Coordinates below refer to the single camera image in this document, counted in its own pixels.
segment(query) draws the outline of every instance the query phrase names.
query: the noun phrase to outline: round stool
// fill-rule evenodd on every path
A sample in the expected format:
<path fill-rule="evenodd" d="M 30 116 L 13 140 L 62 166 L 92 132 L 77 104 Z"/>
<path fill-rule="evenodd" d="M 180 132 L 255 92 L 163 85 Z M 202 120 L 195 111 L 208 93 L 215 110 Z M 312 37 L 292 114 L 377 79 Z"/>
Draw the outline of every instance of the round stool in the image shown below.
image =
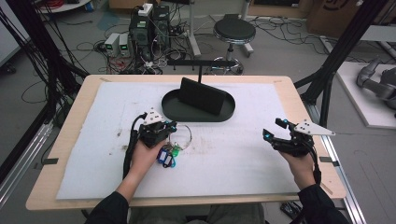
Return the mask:
<path fill-rule="evenodd" d="M 256 34 L 254 26 L 247 21 L 239 19 L 223 19 L 216 22 L 215 27 L 213 28 L 213 33 L 218 39 L 230 43 L 225 58 L 218 57 L 215 61 L 234 61 L 236 65 L 228 67 L 211 67 L 210 70 L 212 74 L 219 75 L 219 72 L 221 72 L 223 75 L 226 75 L 227 73 L 239 76 L 242 75 L 244 73 L 244 65 L 233 58 L 233 45 L 244 45 L 252 41 Z"/>

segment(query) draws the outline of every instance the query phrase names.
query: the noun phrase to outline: table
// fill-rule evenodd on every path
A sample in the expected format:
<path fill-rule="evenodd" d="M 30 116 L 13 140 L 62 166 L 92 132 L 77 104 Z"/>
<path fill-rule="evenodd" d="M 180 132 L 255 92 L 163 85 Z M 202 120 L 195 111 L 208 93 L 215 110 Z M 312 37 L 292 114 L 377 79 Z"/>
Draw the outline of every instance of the table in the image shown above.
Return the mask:
<path fill-rule="evenodd" d="M 28 198 L 26 207 L 29 210 L 54 210 L 93 208 L 99 200 L 64 200 L 57 201 L 56 194 L 61 185 L 65 166 L 74 144 L 77 142 L 79 131 L 91 108 L 95 94 L 102 82 L 180 82 L 182 77 L 197 80 L 197 76 L 110 76 L 91 75 L 87 77 L 81 87 L 78 97 L 71 108 L 62 127 L 49 158 L 59 158 L 57 164 L 45 165 Z M 274 84 L 279 98 L 289 120 L 303 120 L 309 118 L 300 96 L 288 77 L 265 76 L 205 76 L 204 83 L 270 83 Z M 316 148 L 320 157 L 328 157 L 320 138 L 315 136 Z M 320 162 L 322 171 L 322 187 L 333 199 L 342 199 L 346 192 L 332 163 Z M 182 198 L 150 198 L 135 199 L 131 206 L 160 206 L 182 204 L 212 204 L 212 203 L 249 203 L 249 202 L 279 202 L 298 200 L 297 195 L 226 195 L 215 197 L 182 197 Z"/>

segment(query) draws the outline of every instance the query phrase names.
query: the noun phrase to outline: person's right hand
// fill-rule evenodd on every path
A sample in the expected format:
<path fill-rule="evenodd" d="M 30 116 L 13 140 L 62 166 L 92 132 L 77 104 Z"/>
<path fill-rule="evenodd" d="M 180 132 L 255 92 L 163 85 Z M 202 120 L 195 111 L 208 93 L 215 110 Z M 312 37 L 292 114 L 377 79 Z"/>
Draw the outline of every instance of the person's right hand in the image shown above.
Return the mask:
<path fill-rule="evenodd" d="M 288 153 L 279 153 L 289 163 L 291 173 L 294 175 L 294 182 L 296 182 L 299 189 L 305 189 L 315 184 L 314 162 L 311 155 L 293 157 Z"/>

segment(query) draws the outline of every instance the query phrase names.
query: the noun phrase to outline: gray floor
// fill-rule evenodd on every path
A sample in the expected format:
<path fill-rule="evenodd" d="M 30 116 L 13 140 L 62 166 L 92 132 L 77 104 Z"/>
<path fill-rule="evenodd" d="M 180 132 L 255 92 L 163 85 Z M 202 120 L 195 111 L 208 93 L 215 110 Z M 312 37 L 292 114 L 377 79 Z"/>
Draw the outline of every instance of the gray floor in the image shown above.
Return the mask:
<path fill-rule="evenodd" d="M 105 35 L 112 32 L 127 31 L 129 14 L 109 11 L 106 7 L 100 7 L 93 13 L 87 13 L 83 9 L 76 9 L 57 14 L 59 21 L 82 22 L 92 21 L 81 25 L 66 25 L 60 23 L 60 30 L 70 49 L 77 49 L 78 44 L 83 42 L 94 43 L 104 40 Z M 199 17 L 196 27 L 203 25 L 197 32 L 199 34 L 212 33 L 214 22 L 209 17 Z M 307 36 L 304 21 L 298 21 L 302 27 L 293 26 L 290 23 L 289 30 L 292 33 L 301 32 Z M 242 61 L 245 66 L 246 75 L 288 76 L 293 81 L 300 80 L 314 72 L 326 60 L 323 46 L 314 38 L 307 41 L 314 45 L 294 45 L 284 40 L 279 40 L 273 35 L 283 38 L 279 28 L 272 30 L 269 25 L 263 26 L 268 31 L 257 29 L 256 38 L 251 42 L 255 52 L 247 58 L 242 50 L 236 49 L 234 57 Z M 287 32 L 283 26 L 285 36 L 288 39 L 296 38 Z M 57 44 L 60 41 L 54 36 Z M 198 35 L 198 44 L 203 54 L 201 59 L 212 60 L 223 56 L 227 45 L 217 40 L 214 36 Z M 361 60 L 369 61 L 376 55 L 380 55 L 383 61 L 388 61 L 389 56 L 381 49 L 374 47 L 375 43 L 361 42 L 351 53 L 351 56 Z M 79 48 L 89 48 L 90 44 L 80 45 Z M 103 74 L 105 61 L 96 52 L 74 50 L 74 54 L 91 74 Z M 33 66 L 25 55 L 20 52 L 12 60 L 17 68 L 14 75 L 2 74 L 0 76 L 0 162 L 3 162 L 7 154 L 14 148 L 25 130 L 29 127 L 35 116 L 41 110 L 43 103 L 25 103 L 21 96 L 23 92 L 40 79 L 35 75 Z M 192 71 L 189 67 L 173 67 L 163 69 L 165 74 L 197 74 L 197 69 Z M 45 99 L 44 85 L 39 83 L 29 89 L 23 96 L 25 101 L 37 102 Z M 367 223 L 396 223 L 396 177 L 393 175 L 394 158 L 396 151 L 395 131 L 366 128 L 347 97 L 346 92 L 337 78 L 334 79 L 332 88 L 332 100 L 329 114 L 328 128 L 335 131 L 337 135 L 332 138 L 340 161 L 345 169 L 348 180 L 354 190 L 361 210 Z M 0 210 L 0 223 L 83 223 L 84 217 L 78 210 L 31 212 L 26 210 L 25 202 L 39 175 L 40 170 L 35 169 L 41 155 L 44 153 L 58 130 L 54 130 L 51 139 L 43 146 L 32 168 L 28 170 L 14 193 L 8 199 L 6 205 Z M 192 208 L 199 214 L 206 207 Z M 279 203 L 266 203 L 264 205 L 266 219 L 272 223 L 288 223 L 290 220 L 279 211 Z"/>

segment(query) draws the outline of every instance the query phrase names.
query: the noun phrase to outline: hand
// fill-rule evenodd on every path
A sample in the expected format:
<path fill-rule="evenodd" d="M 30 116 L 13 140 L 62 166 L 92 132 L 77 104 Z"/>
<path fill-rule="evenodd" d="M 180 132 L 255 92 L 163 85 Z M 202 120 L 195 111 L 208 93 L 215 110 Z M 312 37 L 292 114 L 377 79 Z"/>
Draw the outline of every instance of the hand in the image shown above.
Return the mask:
<path fill-rule="evenodd" d="M 163 140 L 155 147 L 149 148 L 142 141 L 137 141 L 136 146 L 134 147 L 132 166 L 129 172 L 133 171 L 136 174 L 145 175 L 152 163 L 155 162 L 158 152 L 164 144 L 165 141 Z"/>
<path fill-rule="evenodd" d="M 279 152 L 283 158 L 289 163 L 291 173 L 294 175 L 299 189 L 305 189 L 315 184 L 314 178 L 314 161 L 311 155 L 307 154 L 303 157 L 293 157 L 288 153 Z"/>

